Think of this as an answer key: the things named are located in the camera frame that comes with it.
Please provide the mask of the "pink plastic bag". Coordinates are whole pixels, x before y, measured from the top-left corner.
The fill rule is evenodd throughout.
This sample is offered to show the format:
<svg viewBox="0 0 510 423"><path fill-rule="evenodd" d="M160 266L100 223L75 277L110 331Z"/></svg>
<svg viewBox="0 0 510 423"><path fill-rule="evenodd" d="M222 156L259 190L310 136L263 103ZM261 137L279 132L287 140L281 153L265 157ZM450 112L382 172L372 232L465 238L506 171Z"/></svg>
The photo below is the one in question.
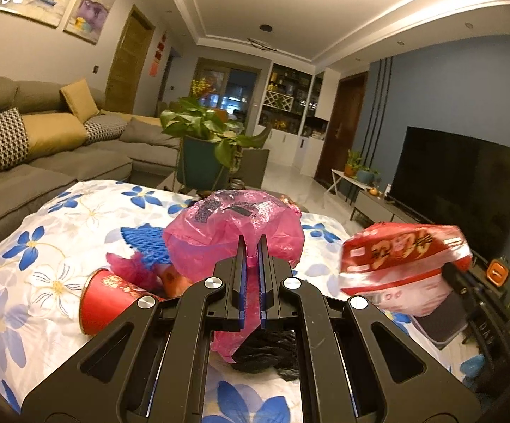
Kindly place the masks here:
<svg viewBox="0 0 510 423"><path fill-rule="evenodd" d="M239 349L261 325L257 245L267 238L269 254L299 263L305 243L302 212L261 190L221 190L182 210L162 235L172 264L183 277L197 283L213 274L217 262L237 254L240 239L247 245L245 320L239 332L215 334L211 349L224 361L239 362Z"/></svg>

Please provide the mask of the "black plastic bag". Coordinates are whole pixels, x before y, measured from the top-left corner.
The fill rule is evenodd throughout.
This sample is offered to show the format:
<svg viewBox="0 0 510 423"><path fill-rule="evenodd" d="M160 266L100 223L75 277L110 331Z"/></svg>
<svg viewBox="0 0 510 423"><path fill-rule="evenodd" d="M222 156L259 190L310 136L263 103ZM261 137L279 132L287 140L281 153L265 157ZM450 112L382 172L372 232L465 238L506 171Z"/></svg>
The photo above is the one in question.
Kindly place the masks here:
<svg viewBox="0 0 510 423"><path fill-rule="evenodd" d="M294 332L253 330L232 355L231 367L239 372L258 374L274 369L285 381L300 377Z"/></svg>

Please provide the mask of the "red white snack bag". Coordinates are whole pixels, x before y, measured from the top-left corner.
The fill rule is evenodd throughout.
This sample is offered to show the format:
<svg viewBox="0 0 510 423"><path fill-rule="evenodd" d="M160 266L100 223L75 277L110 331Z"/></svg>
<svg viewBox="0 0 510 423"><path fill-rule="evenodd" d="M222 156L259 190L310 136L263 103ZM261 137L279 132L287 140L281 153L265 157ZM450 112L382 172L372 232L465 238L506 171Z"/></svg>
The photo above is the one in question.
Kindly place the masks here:
<svg viewBox="0 0 510 423"><path fill-rule="evenodd" d="M382 310L423 317L452 292L443 266L466 272L471 262L470 247L455 225L381 222L344 242L338 284Z"/></svg>

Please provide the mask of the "orange white paper cup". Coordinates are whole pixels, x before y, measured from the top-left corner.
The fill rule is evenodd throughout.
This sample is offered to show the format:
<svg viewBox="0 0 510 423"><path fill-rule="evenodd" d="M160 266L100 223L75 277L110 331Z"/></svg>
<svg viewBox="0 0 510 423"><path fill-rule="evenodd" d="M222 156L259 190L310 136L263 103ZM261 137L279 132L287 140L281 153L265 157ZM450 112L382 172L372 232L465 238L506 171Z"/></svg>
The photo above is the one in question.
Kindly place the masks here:
<svg viewBox="0 0 510 423"><path fill-rule="evenodd" d="M160 275L163 290L169 298L177 298L184 294L193 282L181 275L172 265L164 269Z"/></svg>

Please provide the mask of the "small potted plant orange pot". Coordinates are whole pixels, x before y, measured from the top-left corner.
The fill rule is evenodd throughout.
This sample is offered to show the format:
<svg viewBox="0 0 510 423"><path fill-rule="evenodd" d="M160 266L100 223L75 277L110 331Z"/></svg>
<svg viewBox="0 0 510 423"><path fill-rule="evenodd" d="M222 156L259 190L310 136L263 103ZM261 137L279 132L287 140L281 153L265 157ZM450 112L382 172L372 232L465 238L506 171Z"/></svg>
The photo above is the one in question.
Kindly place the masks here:
<svg viewBox="0 0 510 423"><path fill-rule="evenodd" d="M359 151L348 151L348 158L344 167L344 175L347 177L355 177L361 163L361 153Z"/></svg>

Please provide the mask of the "green potted plant teal pot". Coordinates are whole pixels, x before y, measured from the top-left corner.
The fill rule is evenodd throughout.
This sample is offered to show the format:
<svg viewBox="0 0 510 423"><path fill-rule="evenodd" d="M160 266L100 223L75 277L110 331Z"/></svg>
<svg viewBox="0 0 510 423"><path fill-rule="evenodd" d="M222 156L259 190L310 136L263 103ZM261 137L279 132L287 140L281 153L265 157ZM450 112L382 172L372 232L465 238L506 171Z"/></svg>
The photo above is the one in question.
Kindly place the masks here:
<svg viewBox="0 0 510 423"><path fill-rule="evenodd" d="M217 110L183 97L162 111L163 133L180 141L176 179L181 186L197 191L226 188L230 176L239 170L243 149L261 149L271 128L249 136L236 121L224 121Z"/></svg>

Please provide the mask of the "small potted plant blue pot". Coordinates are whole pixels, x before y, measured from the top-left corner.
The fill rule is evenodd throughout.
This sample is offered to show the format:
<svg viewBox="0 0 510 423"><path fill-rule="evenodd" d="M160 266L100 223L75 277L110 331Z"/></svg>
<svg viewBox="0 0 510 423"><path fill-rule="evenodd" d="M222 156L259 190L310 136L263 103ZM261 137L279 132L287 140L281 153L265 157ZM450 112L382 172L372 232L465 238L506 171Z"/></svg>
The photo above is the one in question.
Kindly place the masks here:
<svg viewBox="0 0 510 423"><path fill-rule="evenodd" d="M356 180L367 187L375 187L380 183L381 176L376 169L360 166L356 172Z"/></svg>

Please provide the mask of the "red paper cup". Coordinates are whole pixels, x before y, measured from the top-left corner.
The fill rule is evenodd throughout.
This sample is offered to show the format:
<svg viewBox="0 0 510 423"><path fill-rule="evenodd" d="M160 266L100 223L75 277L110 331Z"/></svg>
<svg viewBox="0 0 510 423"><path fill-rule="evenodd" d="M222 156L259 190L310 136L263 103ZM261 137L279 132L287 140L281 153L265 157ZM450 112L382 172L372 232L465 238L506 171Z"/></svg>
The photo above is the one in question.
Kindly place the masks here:
<svg viewBox="0 0 510 423"><path fill-rule="evenodd" d="M96 335L137 299L157 296L131 284L107 269L91 274L84 286L79 304L81 331Z"/></svg>

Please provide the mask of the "grey sectional sofa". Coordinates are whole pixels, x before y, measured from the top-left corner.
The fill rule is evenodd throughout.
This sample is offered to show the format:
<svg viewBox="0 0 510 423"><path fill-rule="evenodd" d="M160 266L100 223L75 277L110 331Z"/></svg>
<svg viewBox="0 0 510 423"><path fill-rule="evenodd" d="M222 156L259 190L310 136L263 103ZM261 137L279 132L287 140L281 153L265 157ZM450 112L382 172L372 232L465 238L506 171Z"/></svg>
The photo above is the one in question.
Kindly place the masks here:
<svg viewBox="0 0 510 423"><path fill-rule="evenodd" d="M71 113L60 93L66 85L15 81L0 76L0 113L17 108L20 115ZM76 182L110 179L157 187L177 163L177 140L162 132L155 117L108 111L104 94L91 88L98 115L117 115L128 121L116 140L85 143L73 150L25 160L0 172L0 242L28 215Z"/></svg>

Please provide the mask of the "display cabinet with bottles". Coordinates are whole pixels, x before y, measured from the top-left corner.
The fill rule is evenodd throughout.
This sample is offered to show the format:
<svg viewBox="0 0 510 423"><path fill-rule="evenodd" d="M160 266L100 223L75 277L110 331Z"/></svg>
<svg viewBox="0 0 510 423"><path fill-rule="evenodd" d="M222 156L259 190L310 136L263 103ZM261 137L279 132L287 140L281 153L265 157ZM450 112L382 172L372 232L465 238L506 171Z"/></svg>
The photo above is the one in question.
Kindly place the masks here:
<svg viewBox="0 0 510 423"><path fill-rule="evenodd" d="M258 124L297 136L323 139L327 122L316 110L323 74L310 75L274 64L271 70Z"/></svg>

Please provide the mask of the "houndstooth cushion far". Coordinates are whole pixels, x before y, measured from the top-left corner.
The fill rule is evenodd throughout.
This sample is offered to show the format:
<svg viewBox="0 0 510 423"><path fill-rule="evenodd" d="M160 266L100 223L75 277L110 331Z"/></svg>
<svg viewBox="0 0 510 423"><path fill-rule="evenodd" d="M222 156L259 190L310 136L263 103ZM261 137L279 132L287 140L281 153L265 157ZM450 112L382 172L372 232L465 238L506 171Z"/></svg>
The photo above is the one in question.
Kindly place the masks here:
<svg viewBox="0 0 510 423"><path fill-rule="evenodd" d="M85 145L116 140L123 134L127 125L128 121L117 115L105 114L91 117L84 123L87 132Z"/></svg>

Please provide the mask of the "yellow flat cushion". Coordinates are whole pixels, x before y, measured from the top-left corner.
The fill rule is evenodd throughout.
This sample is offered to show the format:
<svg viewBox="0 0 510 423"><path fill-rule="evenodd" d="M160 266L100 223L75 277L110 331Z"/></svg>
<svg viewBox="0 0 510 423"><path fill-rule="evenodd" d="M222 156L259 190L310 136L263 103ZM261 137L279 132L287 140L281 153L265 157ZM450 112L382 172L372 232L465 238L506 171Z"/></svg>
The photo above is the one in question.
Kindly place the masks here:
<svg viewBox="0 0 510 423"><path fill-rule="evenodd" d="M22 119L28 135L27 160L73 150L87 140L83 123L70 113L27 114Z"/></svg>

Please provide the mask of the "yellow upright cushion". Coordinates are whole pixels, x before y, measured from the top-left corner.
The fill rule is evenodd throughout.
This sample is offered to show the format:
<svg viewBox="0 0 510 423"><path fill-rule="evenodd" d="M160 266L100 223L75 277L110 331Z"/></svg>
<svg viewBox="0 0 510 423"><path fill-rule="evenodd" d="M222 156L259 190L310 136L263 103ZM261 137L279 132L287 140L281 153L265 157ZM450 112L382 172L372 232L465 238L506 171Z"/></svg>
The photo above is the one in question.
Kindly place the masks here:
<svg viewBox="0 0 510 423"><path fill-rule="evenodd" d="M60 89L60 93L71 113L81 123L87 122L90 118L99 114L99 109L91 95L91 89L85 79L72 82Z"/></svg>

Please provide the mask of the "purple landscape painting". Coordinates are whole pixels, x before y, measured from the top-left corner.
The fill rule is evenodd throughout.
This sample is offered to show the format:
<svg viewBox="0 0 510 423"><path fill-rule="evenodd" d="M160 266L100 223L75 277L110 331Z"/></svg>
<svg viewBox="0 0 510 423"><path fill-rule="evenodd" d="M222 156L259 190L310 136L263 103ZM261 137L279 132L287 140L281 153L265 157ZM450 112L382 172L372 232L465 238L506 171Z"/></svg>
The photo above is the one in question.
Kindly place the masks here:
<svg viewBox="0 0 510 423"><path fill-rule="evenodd" d="M76 0L64 32L96 45L114 2L115 0Z"/></svg>

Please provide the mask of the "wooden door left wall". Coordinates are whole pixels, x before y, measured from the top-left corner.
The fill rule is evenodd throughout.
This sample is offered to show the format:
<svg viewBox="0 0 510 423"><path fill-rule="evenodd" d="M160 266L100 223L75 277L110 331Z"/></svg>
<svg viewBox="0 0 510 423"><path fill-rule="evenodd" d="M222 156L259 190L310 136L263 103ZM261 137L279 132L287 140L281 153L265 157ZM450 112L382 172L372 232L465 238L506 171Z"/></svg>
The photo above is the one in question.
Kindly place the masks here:
<svg viewBox="0 0 510 423"><path fill-rule="evenodd" d="M128 114L134 110L139 81L153 34L154 25L133 5L111 64L105 92L105 108L108 111Z"/></svg>

